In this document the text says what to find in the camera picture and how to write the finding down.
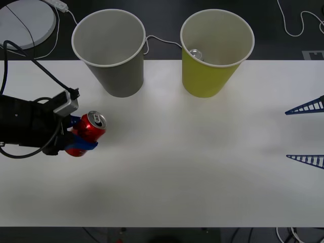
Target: paper cup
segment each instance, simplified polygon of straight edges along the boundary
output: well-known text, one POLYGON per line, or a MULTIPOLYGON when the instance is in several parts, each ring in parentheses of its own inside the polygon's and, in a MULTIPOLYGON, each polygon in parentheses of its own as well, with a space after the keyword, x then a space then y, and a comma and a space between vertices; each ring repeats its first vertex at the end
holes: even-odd
POLYGON ((251 27, 240 16, 208 9, 191 15, 182 25, 182 83, 197 97, 217 94, 254 47, 251 27), (190 54, 197 49, 202 60, 190 54))
POLYGON ((76 26, 72 48, 108 93, 128 97, 143 85, 145 37, 144 26, 135 15, 106 9, 88 15, 76 26))

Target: can top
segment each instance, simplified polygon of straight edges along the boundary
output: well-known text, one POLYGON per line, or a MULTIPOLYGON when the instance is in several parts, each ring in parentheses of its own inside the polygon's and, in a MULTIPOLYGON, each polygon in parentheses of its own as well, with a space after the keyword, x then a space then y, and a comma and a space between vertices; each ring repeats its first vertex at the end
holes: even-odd
POLYGON ((88 113, 89 122, 96 128, 106 129, 107 122, 105 117, 97 111, 90 111, 88 113))

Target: white round object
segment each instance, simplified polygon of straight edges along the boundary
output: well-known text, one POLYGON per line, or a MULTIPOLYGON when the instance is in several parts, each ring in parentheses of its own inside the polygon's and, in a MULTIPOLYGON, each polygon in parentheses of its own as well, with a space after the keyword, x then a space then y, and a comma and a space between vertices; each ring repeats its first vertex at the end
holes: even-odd
MULTIPOLYGON (((53 32, 56 17, 51 7, 39 0, 19 0, 8 7, 29 29, 35 46, 44 42, 53 32)), ((0 44, 9 40, 22 49, 33 47, 33 42, 25 26, 4 6, 0 9, 0 44)))

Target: gray paper cup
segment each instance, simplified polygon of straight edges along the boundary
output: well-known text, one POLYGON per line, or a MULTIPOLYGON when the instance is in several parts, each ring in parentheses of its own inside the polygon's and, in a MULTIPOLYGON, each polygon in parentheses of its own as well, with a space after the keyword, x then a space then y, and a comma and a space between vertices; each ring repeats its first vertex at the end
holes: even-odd
POLYGON ((135 15, 106 9, 88 15, 76 26, 72 48, 108 93, 128 97, 143 85, 145 37, 144 26, 135 15))

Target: cup rim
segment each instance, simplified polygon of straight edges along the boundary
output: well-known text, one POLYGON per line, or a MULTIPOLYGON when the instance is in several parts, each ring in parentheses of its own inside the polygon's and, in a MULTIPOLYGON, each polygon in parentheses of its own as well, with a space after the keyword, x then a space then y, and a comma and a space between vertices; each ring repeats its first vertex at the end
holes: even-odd
POLYGON ((206 66, 209 66, 209 67, 220 67, 220 68, 226 68, 226 67, 232 67, 232 66, 236 66, 240 63, 242 63, 243 61, 247 60, 247 58, 250 56, 250 54, 252 53, 253 49, 254 49, 254 44, 255 44, 255 37, 254 37, 254 33, 251 29, 251 27, 249 26, 249 24, 247 23, 247 21, 245 21, 242 17, 240 17, 239 15, 235 14, 235 13, 232 13, 230 11, 227 11, 227 10, 223 10, 223 9, 206 9, 206 10, 201 10, 197 13, 194 13, 193 15, 191 15, 189 18, 186 19, 186 21, 183 23, 182 27, 181 27, 181 31, 180 31, 180 41, 181 41, 181 45, 182 45, 182 48, 186 51, 186 53, 191 57, 193 58, 195 61, 197 62, 200 62, 201 64, 203 65, 206 65, 206 66), (183 29, 185 27, 185 25, 187 24, 187 22, 194 16, 200 14, 200 13, 203 13, 203 12, 225 12, 225 13, 228 13, 230 15, 233 15, 237 18, 239 18, 247 27, 248 29, 250 30, 251 34, 252 34, 252 45, 251 45, 251 49, 249 51, 249 53, 244 57, 242 58, 241 60, 235 62, 235 63, 232 63, 232 64, 227 64, 227 65, 215 65, 215 64, 210 64, 210 63, 207 63, 207 62, 203 62, 201 60, 199 60, 198 58, 194 57, 193 55, 190 54, 190 52, 188 51, 188 49, 186 48, 184 42, 183 42, 183 38, 182 38, 182 33, 183 33, 183 29))
POLYGON ((132 13, 130 13, 130 12, 127 12, 127 11, 125 11, 125 10, 121 10, 121 9, 104 9, 104 10, 99 10, 99 11, 96 11, 96 12, 94 12, 94 13, 89 14, 88 16, 84 17, 84 19, 81 20, 81 21, 77 24, 77 26, 75 27, 75 29, 74 29, 74 31, 73 31, 72 38, 71 38, 72 49, 73 49, 74 53, 76 54, 76 56, 77 56, 80 60, 84 61, 86 64, 91 65, 91 66, 94 66, 94 67, 116 67, 116 66, 122 65, 122 64, 124 64, 124 63, 126 63, 126 62, 132 60, 132 59, 133 59, 135 56, 137 56, 137 54, 142 50, 142 48, 143 48, 143 46, 144 46, 144 44, 145 44, 145 41, 146 41, 146 32, 145 32, 145 28, 144 28, 144 25, 143 25, 142 21, 141 21, 138 17, 136 17, 134 14, 132 14, 132 13), (137 50, 137 51, 136 51, 136 52, 135 52, 131 57, 127 58, 126 60, 124 60, 124 61, 122 61, 122 62, 118 62, 118 63, 114 63, 114 64, 95 64, 95 63, 89 62, 89 61, 87 61, 86 59, 84 59, 83 57, 81 57, 81 56, 79 55, 79 53, 76 51, 75 46, 74 46, 74 35, 75 35, 76 31, 78 30, 78 28, 80 27, 80 25, 81 25, 84 21, 86 21, 90 16, 92 16, 92 15, 96 15, 96 14, 98 14, 98 13, 100 13, 100 12, 123 12, 123 13, 126 13, 126 14, 128 14, 128 15, 131 15, 132 17, 134 17, 134 18, 135 18, 135 19, 140 23, 140 25, 142 26, 142 29, 143 29, 143 41, 142 41, 142 44, 141 44, 141 46, 139 47, 139 49, 138 49, 138 50, 137 50))

